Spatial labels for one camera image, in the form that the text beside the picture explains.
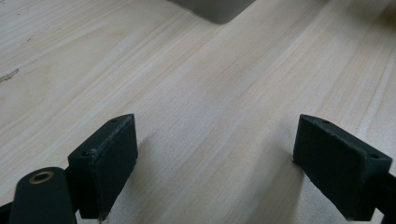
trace black plastic block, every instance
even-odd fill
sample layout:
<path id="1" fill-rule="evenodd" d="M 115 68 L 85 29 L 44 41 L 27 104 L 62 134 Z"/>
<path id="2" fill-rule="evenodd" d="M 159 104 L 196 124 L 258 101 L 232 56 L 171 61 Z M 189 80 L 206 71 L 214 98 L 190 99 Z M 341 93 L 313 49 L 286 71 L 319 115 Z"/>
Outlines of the black plastic block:
<path id="1" fill-rule="evenodd" d="M 18 182 L 8 224 L 24 223 L 76 223 L 63 169 L 40 169 Z"/>
<path id="2" fill-rule="evenodd" d="M 137 159 L 134 115 L 114 118 L 69 157 L 67 173 L 83 218 L 106 219 Z"/>
<path id="3" fill-rule="evenodd" d="M 293 158 L 346 219 L 371 220 L 389 156 L 325 119 L 301 115 Z"/>

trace wooden table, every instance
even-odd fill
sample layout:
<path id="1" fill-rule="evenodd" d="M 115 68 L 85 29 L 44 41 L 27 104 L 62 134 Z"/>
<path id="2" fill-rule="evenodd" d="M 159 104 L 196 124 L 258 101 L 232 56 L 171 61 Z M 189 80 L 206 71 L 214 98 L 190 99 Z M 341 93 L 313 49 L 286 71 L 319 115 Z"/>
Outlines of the wooden table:
<path id="1" fill-rule="evenodd" d="M 298 118 L 396 158 L 395 64 L 393 0 L 257 0 L 225 25 L 164 0 L 0 0 L 0 203 L 135 113 L 105 223 L 347 223 L 291 162 Z"/>

